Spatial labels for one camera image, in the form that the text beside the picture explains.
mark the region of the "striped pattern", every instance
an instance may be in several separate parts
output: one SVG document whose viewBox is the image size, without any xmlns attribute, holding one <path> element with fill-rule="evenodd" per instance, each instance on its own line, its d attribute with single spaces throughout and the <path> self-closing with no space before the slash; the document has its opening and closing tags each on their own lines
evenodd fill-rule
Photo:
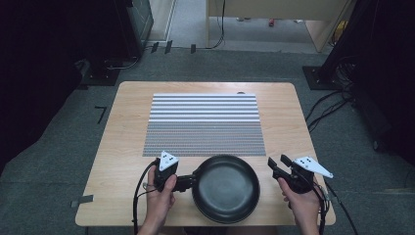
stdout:
<svg viewBox="0 0 415 235">
<path fill-rule="evenodd" d="M 254 94 L 154 95 L 144 157 L 265 156 Z"/>
</svg>

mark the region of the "gray carpet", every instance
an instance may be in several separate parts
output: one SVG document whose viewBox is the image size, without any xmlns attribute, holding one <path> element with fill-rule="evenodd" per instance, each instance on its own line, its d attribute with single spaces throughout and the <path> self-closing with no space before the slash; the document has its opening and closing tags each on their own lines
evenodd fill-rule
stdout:
<svg viewBox="0 0 415 235">
<path fill-rule="evenodd" d="M 10 161 L 0 180 L 0 234 L 85 234 L 75 224 L 69 202 L 81 196 L 98 149 L 118 85 L 126 80 L 292 82 L 306 115 L 328 91 L 310 91 L 302 66 L 320 66 L 325 55 L 278 52 L 147 51 L 123 70 L 115 87 L 75 90 L 41 139 Z M 333 97 L 311 119 L 338 101 Z M 96 106 L 109 107 L 100 119 Z M 415 196 L 386 189 L 415 187 L 415 170 L 399 156 L 376 153 L 364 120 L 351 104 L 323 119 L 311 133 L 321 164 L 334 173 L 328 180 L 347 207 L 360 234 L 415 234 Z M 325 234 L 352 234 L 334 200 L 337 222 Z M 293 226 L 280 234 L 300 234 Z M 93 227 L 89 234 L 131 234 L 130 228 Z"/>
</svg>

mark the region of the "handheld controller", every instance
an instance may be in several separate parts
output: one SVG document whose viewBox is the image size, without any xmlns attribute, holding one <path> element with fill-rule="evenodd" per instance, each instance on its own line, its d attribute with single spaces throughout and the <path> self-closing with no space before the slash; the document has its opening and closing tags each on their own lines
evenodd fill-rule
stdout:
<svg viewBox="0 0 415 235">
<path fill-rule="evenodd" d="M 175 174 L 179 165 L 179 159 L 172 156 L 166 151 L 161 152 L 161 157 L 157 159 L 156 171 L 155 171 L 155 187 L 161 192 L 164 189 L 164 183 L 170 177 Z"/>
<path fill-rule="evenodd" d="M 281 155 L 281 162 L 291 169 L 291 174 L 282 170 L 277 164 L 268 158 L 268 166 L 271 167 L 272 177 L 283 177 L 291 190 L 298 194 L 304 194 L 312 190 L 314 172 L 333 178 L 333 174 L 310 157 L 295 159 L 293 162 L 285 155 Z"/>
</svg>

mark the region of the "metal stand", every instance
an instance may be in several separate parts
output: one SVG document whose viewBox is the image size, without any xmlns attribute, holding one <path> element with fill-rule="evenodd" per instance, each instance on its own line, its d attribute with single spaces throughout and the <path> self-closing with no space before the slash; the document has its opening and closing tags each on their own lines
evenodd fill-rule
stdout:
<svg viewBox="0 0 415 235">
<path fill-rule="evenodd" d="M 342 90 L 336 79 L 323 79 L 319 72 L 321 67 L 302 67 L 310 90 Z"/>
<path fill-rule="evenodd" d="M 118 79 L 119 70 L 104 70 L 104 72 L 94 72 L 89 68 L 83 76 L 81 85 L 93 86 L 114 86 Z"/>
</svg>

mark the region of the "person's right hand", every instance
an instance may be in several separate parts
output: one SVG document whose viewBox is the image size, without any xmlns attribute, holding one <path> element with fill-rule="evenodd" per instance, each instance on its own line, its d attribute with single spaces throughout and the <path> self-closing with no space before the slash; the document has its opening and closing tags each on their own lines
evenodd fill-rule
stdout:
<svg viewBox="0 0 415 235">
<path fill-rule="evenodd" d="M 148 173 L 148 182 L 146 190 L 147 194 L 147 213 L 143 225 L 138 231 L 138 235 L 156 235 L 164 225 L 168 211 L 173 207 L 175 198 L 171 192 L 176 185 L 177 176 L 170 175 L 164 183 L 162 192 L 155 190 L 155 171 L 156 167 L 153 165 Z"/>
<path fill-rule="evenodd" d="M 318 234 L 317 219 L 320 202 L 314 191 L 297 194 L 291 190 L 287 181 L 282 177 L 278 178 L 278 183 L 283 191 L 284 201 L 289 202 L 291 205 L 296 224 L 300 227 L 301 234 Z"/>
</svg>

